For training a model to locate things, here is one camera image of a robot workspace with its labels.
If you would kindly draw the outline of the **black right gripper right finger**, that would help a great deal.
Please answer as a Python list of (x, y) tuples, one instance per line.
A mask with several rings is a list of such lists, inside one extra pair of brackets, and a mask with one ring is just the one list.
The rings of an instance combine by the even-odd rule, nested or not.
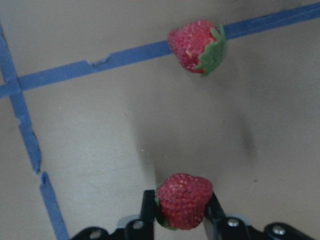
[(221, 239), (219, 224), (225, 217), (226, 214), (216, 194), (213, 192), (212, 197), (206, 206), (203, 219), (203, 226), (208, 240)]

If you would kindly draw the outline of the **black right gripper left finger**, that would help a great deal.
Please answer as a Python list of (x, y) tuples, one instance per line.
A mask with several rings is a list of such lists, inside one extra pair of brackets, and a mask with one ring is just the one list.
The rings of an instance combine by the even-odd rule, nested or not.
[(143, 240), (154, 240), (154, 222), (155, 222), (155, 191), (145, 190), (143, 192), (142, 204), (140, 210), (140, 221), (143, 222), (141, 228)]

